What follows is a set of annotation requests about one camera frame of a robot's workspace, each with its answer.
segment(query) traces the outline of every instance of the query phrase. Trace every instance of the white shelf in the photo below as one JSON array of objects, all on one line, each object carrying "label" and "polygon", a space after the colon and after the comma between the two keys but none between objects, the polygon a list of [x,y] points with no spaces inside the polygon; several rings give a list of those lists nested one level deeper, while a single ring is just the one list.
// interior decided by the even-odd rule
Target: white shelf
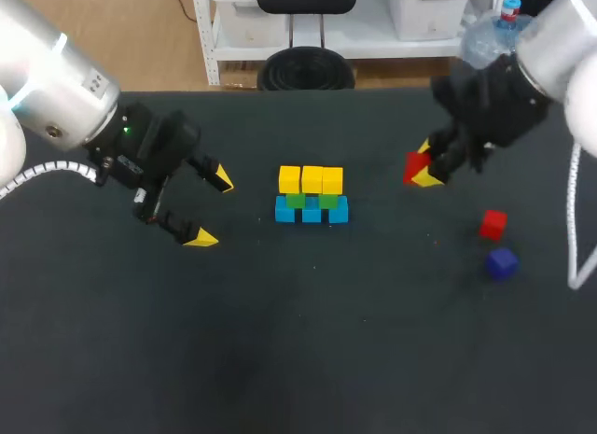
[{"label": "white shelf", "polygon": [[353,10],[325,16],[326,48],[347,59],[455,56],[461,38],[407,42],[398,40],[388,0],[356,0]]},{"label": "white shelf", "polygon": [[[287,49],[281,47],[233,47],[221,31],[219,14],[214,24],[210,21],[210,0],[194,0],[205,71],[211,85],[219,84],[218,61],[264,61],[274,53]],[[475,20],[474,9],[468,6],[465,21]],[[414,58],[455,56],[461,38],[422,42],[398,40],[388,0],[356,0],[354,9],[340,16],[324,16],[326,48],[347,59]],[[295,16],[294,46],[319,47],[319,16]],[[289,40],[286,29],[286,40]]]},{"label": "white shelf", "polygon": [[[214,57],[218,61],[265,61],[272,54],[277,53],[282,49],[287,49],[289,43],[280,47],[266,47],[266,48],[239,48],[233,47],[220,27],[219,14],[216,12],[214,18]],[[285,40],[289,40],[288,28],[286,26]]]}]

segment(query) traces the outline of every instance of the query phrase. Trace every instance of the white cable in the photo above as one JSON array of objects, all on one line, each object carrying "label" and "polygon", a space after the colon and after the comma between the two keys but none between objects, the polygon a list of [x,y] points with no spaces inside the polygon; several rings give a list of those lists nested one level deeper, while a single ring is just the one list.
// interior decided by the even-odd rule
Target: white cable
[{"label": "white cable", "polygon": [[12,179],[11,182],[0,189],[0,201],[6,198],[9,193],[17,189],[25,182],[33,179],[34,177],[39,177],[40,175],[50,173],[52,171],[72,171],[74,173],[79,173],[93,183],[95,183],[95,179],[97,177],[97,172],[94,168],[90,168],[82,163],[77,163],[75,161],[49,161],[47,163],[34,166],[33,168],[29,168]]},{"label": "white cable", "polygon": [[577,247],[576,247],[576,183],[578,181],[578,165],[580,164],[580,144],[572,147],[570,172],[568,174],[568,190],[566,191],[566,228],[568,230],[568,286],[576,280]]},{"label": "white cable", "polygon": [[592,272],[597,268],[597,246],[593,249],[585,264],[576,273],[578,250],[576,240],[576,185],[578,182],[578,166],[580,164],[580,144],[575,143],[570,159],[568,190],[566,192],[566,226],[568,229],[568,286],[579,289],[584,285]]}]

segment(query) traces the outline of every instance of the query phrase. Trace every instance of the stacked blocks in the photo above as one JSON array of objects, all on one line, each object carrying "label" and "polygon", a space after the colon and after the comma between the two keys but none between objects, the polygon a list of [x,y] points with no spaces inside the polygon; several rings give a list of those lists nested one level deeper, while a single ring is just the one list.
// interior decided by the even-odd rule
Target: stacked blocks
[{"label": "stacked blocks", "polygon": [[341,196],[343,169],[323,166],[281,166],[276,198],[277,222],[345,224],[348,199]]}]

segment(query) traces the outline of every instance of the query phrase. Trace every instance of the wooden floor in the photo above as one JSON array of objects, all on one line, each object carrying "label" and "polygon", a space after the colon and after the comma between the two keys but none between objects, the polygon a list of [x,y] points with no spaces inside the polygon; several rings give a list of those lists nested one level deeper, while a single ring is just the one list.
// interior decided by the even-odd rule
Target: wooden floor
[{"label": "wooden floor", "polygon": [[[118,78],[125,91],[206,91],[197,25],[176,0],[26,0]],[[182,0],[194,16],[192,0]],[[255,86],[255,67],[222,66],[222,84]],[[424,86],[445,59],[355,61],[357,88]]]}]

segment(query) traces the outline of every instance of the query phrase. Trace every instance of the black mat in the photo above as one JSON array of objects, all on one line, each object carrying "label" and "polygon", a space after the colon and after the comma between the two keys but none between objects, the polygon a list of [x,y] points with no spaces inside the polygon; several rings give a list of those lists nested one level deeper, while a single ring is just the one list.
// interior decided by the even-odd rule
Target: black mat
[{"label": "black mat", "polygon": [[[597,281],[565,285],[560,109],[485,175],[421,190],[405,152],[447,121],[428,91],[139,98],[188,112],[227,168],[231,194],[182,174],[167,196],[221,243],[179,247],[130,216],[131,192],[67,173],[3,201],[0,432],[597,430]],[[273,223],[285,163],[343,165],[350,225]],[[585,158],[583,256],[595,175]],[[482,271],[486,209],[521,258],[502,285]]]}]

